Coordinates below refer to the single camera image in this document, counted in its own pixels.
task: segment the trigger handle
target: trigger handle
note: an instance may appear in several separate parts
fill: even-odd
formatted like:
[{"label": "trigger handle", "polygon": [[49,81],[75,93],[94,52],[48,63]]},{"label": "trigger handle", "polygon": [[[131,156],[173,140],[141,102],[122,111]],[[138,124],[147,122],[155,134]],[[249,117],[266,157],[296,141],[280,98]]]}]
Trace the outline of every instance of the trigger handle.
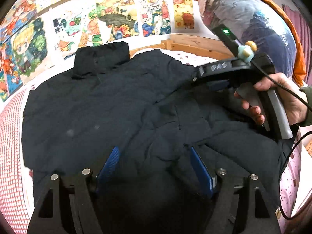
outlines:
[{"label": "trigger handle", "polygon": [[259,97],[264,105],[264,112],[267,114],[269,126],[276,139],[292,138],[293,133],[289,127],[288,118],[277,89],[259,92]]},{"label": "trigger handle", "polygon": [[237,93],[249,102],[251,106],[259,106],[265,117],[266,131],[272,131],[276,139],[290,139],[293,137],[289,127],[284,106],[276,89],[258,92],[250,82],[243,83]]}]

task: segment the finger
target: finger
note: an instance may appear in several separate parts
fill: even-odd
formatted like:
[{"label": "finger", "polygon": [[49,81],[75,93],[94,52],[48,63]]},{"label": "finger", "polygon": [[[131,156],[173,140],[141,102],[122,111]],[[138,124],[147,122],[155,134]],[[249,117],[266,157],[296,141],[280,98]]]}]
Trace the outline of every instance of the finger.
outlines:
[{"label": "finger", "polygon": [[249,112],[252,117],[256,117],[261,114],[261,109],[259,106],[253,106],[249,108]]},{"label": "finger", "polygon": [[263,115],[258,115],[256,118],[255,118],[255,122],[258,124],[258,125],[262,125],[265,121],[265,118]]},{"label": "finger", "polygon": [[234,92],[234,97],[241,98],[240,94],[238,94],[236,91]]},{"label": "finger", "polygon": [[242,100],[241,100],[241,107],[242,107],[243,109],[245,109],[245,110],[248,110],[249,107],[250,107],[250,104],[249,104],[246,100],[242,99]]},{"label": "finger", "polygon": [[[282,84],[284,86],[285,84],[287,84],[288,78],[283,73],[271,74],[269,76],[279,84]],[[254,87],[258,91],[266,91],[271,87],[276,87],[276,84],[267,77],[263,77],[258,83],[254,85]]]}]

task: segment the human hand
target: human hand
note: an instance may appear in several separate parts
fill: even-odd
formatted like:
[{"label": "human hand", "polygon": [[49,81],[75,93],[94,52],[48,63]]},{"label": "human hand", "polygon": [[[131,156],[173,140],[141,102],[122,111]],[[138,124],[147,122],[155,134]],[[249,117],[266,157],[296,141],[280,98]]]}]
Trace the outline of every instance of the human hand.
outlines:
[{"label": "human hand", "polygon": [[[299,91],[299,87],[292,80],[288,79],[285,74],[276,73],[269,76],[284,87],[296,93],[304,101],[308,101],[305,93]],[[277,87],[277,85],[267,77],[264,77],[261,79],[261,81],[256,83],[254,87],[257,91],[267,91],[271,87]],[[280,95],[281,101],[286,111],[289,125],[303,122],[306,118],[308,108],[299,99],[297,99],[295,96],[291,95],[287,91],[283,90],[282,88],[278,87],[277,91]],[[234,93],[234,96],[237,98],[241,98],[241,96],[237,92]],[[249,103],[244,99],[242,99],[241,101],[241,106],[245,110],[249,109],[250,116],[258,125],[262,125],[264,123],[265,118],[263,115],[260,114],[261,110],[259,106],[250,107]]]}]

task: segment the jacket sleeve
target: jacket sleeve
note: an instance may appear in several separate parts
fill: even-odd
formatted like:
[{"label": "jacket sleeve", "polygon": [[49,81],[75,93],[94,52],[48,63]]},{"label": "jacket sleeve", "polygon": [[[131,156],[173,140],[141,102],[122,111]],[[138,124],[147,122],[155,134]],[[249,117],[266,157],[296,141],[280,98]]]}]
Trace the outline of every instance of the jacket sleeve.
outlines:
[{"label": "jacket sleeve", "polygon": [[[308,104],[312,105],[312,87],[300,88],[300,91],[304,92],[307,95]],[[308,110],[307,117],[304,122],[298,124],[301,127],[306,127],[312,125],[312,112]]]}]

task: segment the cartoon bear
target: cartoon bear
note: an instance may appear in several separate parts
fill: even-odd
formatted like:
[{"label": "cartoon bear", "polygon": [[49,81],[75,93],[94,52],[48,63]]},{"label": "cartoon bear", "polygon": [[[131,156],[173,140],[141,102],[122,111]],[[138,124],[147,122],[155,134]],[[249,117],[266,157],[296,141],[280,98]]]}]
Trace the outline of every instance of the cartoon bear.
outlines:
[{"label": "cartoon bear", "polygon": [[194,29],[194,16],[190,13],[183,13],[182,18],[184,21],[185,29],[189,27],[190,29]]},{"label": "cartoon bear", "polygon": [[183,26],[183,18],[180,15],[176,15],[174,17],[174,21],[175,28],[180,28],[181,26]]},{"label": "cartoon bear", "polygon": [[193,1],[192,0],[185,0],[184,4],[190,6],[191,8],[193,8]]}]

